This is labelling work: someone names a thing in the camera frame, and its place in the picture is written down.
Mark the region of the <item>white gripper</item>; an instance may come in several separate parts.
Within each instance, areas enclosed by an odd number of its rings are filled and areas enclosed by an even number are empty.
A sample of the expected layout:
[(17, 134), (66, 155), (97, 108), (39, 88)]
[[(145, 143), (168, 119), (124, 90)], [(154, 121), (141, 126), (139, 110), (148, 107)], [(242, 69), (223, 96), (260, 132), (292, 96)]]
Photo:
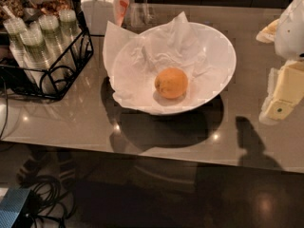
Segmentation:
[(280, 69), (272, 68), (268, 76), (268, 96), (259, 121), (273, 125), (285, 120), (304, 98), (304, 63), (299, 62), (304, 59), (304, 0), (293, 0), (279, 20), (263, 28), (256, 39), (275, 41), (275, 53), (289, 60)]

